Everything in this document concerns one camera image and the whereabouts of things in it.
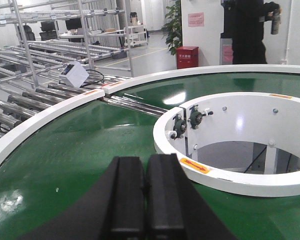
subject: black clothing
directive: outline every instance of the black clothing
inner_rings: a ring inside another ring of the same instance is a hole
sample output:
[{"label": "black clothing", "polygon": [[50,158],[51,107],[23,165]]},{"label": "black clothing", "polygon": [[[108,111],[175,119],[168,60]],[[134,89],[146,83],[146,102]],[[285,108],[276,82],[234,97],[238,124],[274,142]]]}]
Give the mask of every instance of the black clothing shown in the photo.
[{"label": "black clothing", "polygon": [[232,64],[267,64],[266,47],[261,41],[259,45],[232,45]]},{"label": "black clothing", "polygon": [[232,38],[233,64],[266,64],[264,22],[279,4],[263,0],[236,0]]}]

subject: red sign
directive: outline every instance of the red sign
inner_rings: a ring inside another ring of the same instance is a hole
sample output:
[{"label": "red sign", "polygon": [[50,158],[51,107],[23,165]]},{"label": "red sign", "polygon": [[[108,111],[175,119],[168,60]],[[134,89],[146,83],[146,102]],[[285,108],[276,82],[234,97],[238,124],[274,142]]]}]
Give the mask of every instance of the red sign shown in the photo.
[{"label": "red sign", "polygon": [[190,13],[188,14],[188,27],[203,27],[205,23],[204,13]]},{"label": "red sign", "polygon": [[222,62],[224,63],[232,63],[233,60],[233,51],[231,45],[223,45],[222,46]]}]

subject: orange label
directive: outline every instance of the orange label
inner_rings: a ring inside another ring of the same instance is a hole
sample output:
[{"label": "orange label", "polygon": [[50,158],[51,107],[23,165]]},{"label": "orange label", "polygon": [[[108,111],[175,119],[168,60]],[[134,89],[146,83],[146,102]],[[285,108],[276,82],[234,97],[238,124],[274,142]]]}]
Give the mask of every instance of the orange label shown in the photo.
[{"label": "orange label", "polygon": [[210,172],[207,167],[203,166],[202,164],[200,164],[197,161],[193,161],[193,160],[190,160],[187,158],[181,158],[180,162],[203,173],[203,174],[207,174],[208,172]]},{"label": "orange label", "polygon": [[98,92],[98,91],[99,91],[98,89],[91,90],[91,91],[87,91],[87,92],[85,92],[83,95],[93,94],[93,93]]},{"label": "orange label", "polygon": [[121,81],[118,81],[118,82],[115,82],[115,83],[110,84],[109,86],[115,86],[115,85],[118,85],[118,84],[120,84],[120,83],[121,83]]},{"label": "orange label", "polygon": [[281,94],[275,94],[275,93],[271,93],[270,96],[273,96],[273,97],[279,97],[279,98],[284,98],[284,99],[292,99],[292,96],[281,95]]}]

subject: bolt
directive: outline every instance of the bolt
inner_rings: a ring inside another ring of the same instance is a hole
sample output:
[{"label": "bolt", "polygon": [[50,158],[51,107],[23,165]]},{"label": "bolt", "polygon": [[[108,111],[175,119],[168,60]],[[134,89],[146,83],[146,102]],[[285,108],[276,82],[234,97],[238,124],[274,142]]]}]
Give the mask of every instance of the bolt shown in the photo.
[{"label": "bolt", "polygon": [[273,140],[273,139],[270,139],[268,145],[269,145],[270,147],[273,147],[274,145],[276,145],[276,141]]}]

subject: white electrical box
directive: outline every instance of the white electrical box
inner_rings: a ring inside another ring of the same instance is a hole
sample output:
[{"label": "white electrical box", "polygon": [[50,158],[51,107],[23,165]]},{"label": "white electrical box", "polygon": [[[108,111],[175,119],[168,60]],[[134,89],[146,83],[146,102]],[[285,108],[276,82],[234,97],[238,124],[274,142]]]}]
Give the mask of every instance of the white electrical box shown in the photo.
[{"label": "white electrical box", "polygon": [[80,88],[88,76],[89,73],[87,73],[85,68],[77,61],[69,62],[59,75],[62,82],[75,88]]}]

